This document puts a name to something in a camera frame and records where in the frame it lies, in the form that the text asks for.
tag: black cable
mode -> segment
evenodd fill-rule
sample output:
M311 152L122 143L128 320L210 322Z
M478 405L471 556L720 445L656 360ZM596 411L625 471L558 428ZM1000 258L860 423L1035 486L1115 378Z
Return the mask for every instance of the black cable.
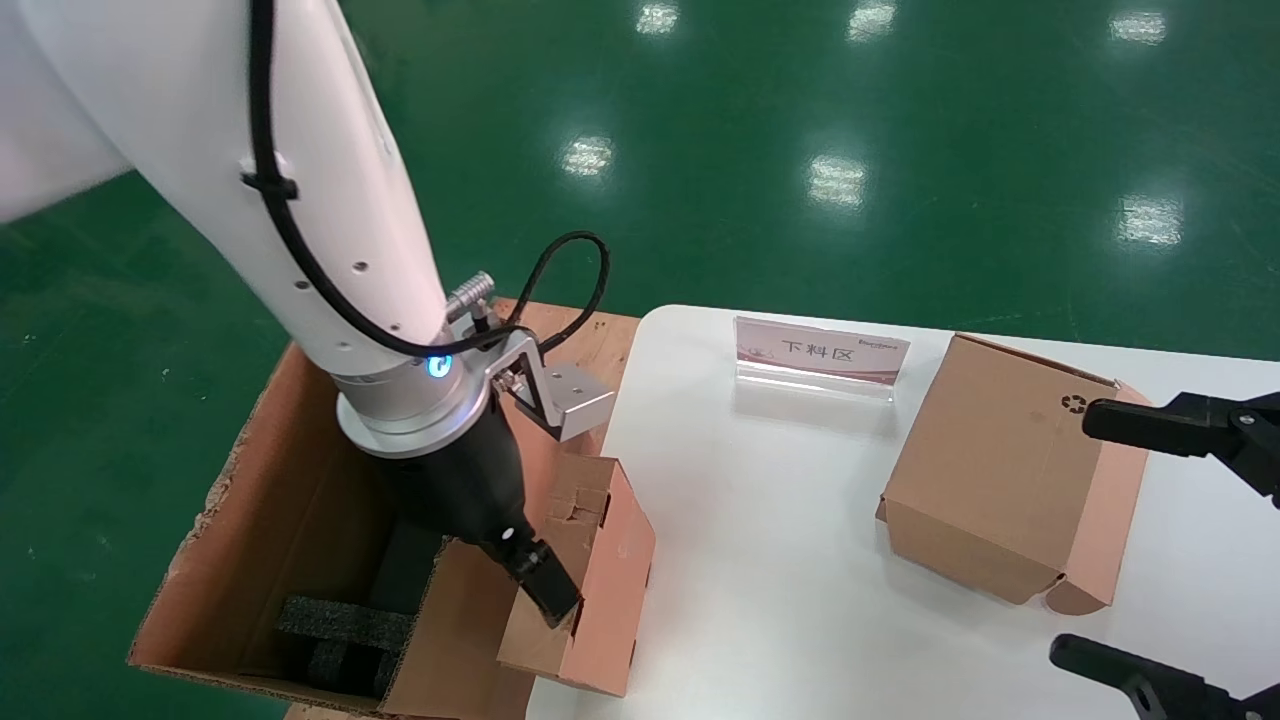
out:
M552 350L556 350L562 342L570 338L573 333L579 331L595 313L595 309L600 305L600 299L604 297L604 287L609 282L609 246L604 245L604 241L599 238L594 232L590 231L573 231L567 232L547 246L543 250L541 256L538 258L538 263L534 265L534 270L529 273L529 279L525 281L525 290L520 291L520 299L516 300L516 306L511 310L511 316L507 318L507 324L518 323L521 313L525 311L525 306L529 305L529 299L534 295L534 286L543 277L543 270L547 269L547 264L550 261L552 256L575 240L589 240L595 243L595 249L600 252L600 270L595 275L595 290L591 291L591 297L582 306L582 311L579 313L577 318L572 323L564 327L564 329L553 334L552 337L538 343L538 351L547 355Z
M320 297L338 313L338 316L378 345L415 357L454 355L488 345L516 331L525 331L532 336L534 333L529 328L509 322L492 331L476 333L456 342L419 345L384 331L342 295L342 291L329 279L324 268L320 266L320 263L302 240L302 232L293 220L293 213L289 211L288 202L298 196L297 183L283 177L275 161L275 135L271 128L271 55L274 45L275 0L250 0L248 122L256 172L253 174L246 173L242 176L242 179L244 184L253 187L261 193L262 204L271 217L275 232L280 234L280 240L284 241L284 246L288 249L293 261L298 264L302 274L311 282L311 286L320 293Z

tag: metal bracket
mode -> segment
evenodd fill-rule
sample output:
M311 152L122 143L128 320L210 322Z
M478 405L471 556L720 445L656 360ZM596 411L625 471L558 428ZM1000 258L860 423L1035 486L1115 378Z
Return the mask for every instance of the metal bracket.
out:
M451 295L449 316L456 337L463 337L474 322L468 309L484 313L490 327L497 315L485 306L493 279L479 273ZM576 365L547 368L534 336L516 332L489 350L485 377L516 398L516 406L558 442L575 438L603 425L613 414L617 393Z

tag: cable clip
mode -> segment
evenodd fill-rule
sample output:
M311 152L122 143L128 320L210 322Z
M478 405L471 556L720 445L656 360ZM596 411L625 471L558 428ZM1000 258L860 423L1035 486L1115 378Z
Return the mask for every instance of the cable clip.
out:
M298 183L285 177L264 178L256 173L241 173L241 182L259 191L264 197L298 199Z

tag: recycling symbol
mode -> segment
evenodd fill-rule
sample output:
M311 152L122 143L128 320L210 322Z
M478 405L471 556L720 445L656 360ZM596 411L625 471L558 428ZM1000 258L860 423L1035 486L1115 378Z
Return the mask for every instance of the recycling symbol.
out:
M1070 414L1073 414L1073 415L1082 415L1082 414L1084 414L1084 406L1085 405L1088 405L1088 402L1083 397L1080 397L1079 395L1064 395L1062 396L1062 407L1066 407L1066 411L1070 413Z

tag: blue led light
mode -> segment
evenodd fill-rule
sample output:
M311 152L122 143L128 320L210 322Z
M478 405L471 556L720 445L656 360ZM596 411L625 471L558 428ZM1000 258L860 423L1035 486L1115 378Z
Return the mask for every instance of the blue led light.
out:
M453 356L445 355L444 357L428 357L426 359L426 373L433 378L443 378L449 374L449 368L453 366Z

